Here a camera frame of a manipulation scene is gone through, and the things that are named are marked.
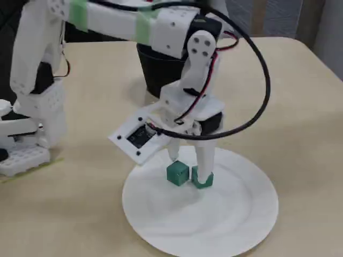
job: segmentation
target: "black cable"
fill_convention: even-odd
[[[247,43],[249,44],[249,46],[252,48],[252,50],[256,54],[257,58],[259,59],[261,66],[262,66],[262,69],[263,69],[264,77],[265,77],[266,93],[265,93],[265,97],[264,97],[264,100],[263,100],[261,107],[259,108],[257,113],[248,122],[244,123],[243,125],[241,125],[237,128],[234,128],[233,130],[229,130],[229,131],[218,133],[218,134],[212,134],[212,135],[185,135],[185,134],[180,134],[180,133],[176,133],[173,131],[167,131],[167,130],[164,130],[162,128],[153,127],[158,133],[162,133],[162,134],[169,136],[169,137],[172,137],[172,138],[180,138],[180,139],[185,139],[185,140],[214,140],[214,139],[224,138],[224,137],[228,137],[228,136],[233,135],[233,134],[237,134],[237,133],[249,128],[256,121],[258,121],[258,119],[261,117],[261,115],[265,111],[265,109],[268,105],[268,102],[270,99],[270,93],[271,93],[271,80],[270,80],[269,70],[268,70],[268,66],[266,64],[266,61],[263,58],[263,56],[262,56],[261,52],[259,51],[259,49],[257,48],[257,46],[254,44],[254,42],[250,38],[250,36],[246,32],[244,32],[244,30],[241,29],[240,26],[238,26],[229,17],[227,17],[226,15],[221,13],[220,11],[218,11],[218,10],[216,10],[210,6],[198,3],[198,2],[163,2],[163,3],[157,3],[157,4],[150,5],[150,6],[145,6],[145,7],[124,6],[124,5],[106,2],[103,0],[90,0],[90,2],[98,3],[98,4],[101,4],[103,6],[115,8],[118,10],[131,11],[131,12],[154,11],[154,10],[157,10],[160,8],[168,8],[168,7],[172,7],[172,6],[190,6],[190,7],[200,8],[206,12],[210,12],[210,13],[218,16],[219,18],[224,20],[226,23],[230,24],[232,26],[232,28],[234,30],[236,30],[247,41]]]

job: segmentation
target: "white circular disc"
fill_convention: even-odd
[[[196,165],[194,147],[179,160]],[[215,150],[213,186],[198,190],[167,181],[167,150],[136,166],[123,189],[126,217],[145,241],[179,257],[229,257],[258,245],[277,220],[279,203],[266,174],[247,159]]]

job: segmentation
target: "black cup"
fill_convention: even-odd
[[[176,59],[156,52],[143,44],[137,44],[137,50],[147,90],[150,94],[160,98],[163,86],[181,78],[187,56]]]

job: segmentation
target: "beige table surface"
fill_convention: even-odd
[[[343,83],[297,41],[255,41],[270,68],[271,102],[255,126],[219,146],[267,173],[280,215],[244,256],[343,256]],[[76,43],[65,52],[69,132],[54,150],[64,160],[0,184],[0,256],[167,256],[127,223],[122,187],[135,164],[107,139],[153,100],[135,44]],[[224,53],[215,93],[227,103],[227,128],[255,113],[264,90],[245,42]]]

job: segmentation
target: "green cube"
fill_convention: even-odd
[[[192,183],[195,185],[197,189],[207,188],[213,185],[213,177],[214,174],[211,173],[207,179],[207,181],[201,184],[198,181],[198,166],[192,167]]]
[[[182,186],[189,179],[189,167],[179,161],[167,168],[167,179],[174,185]]]

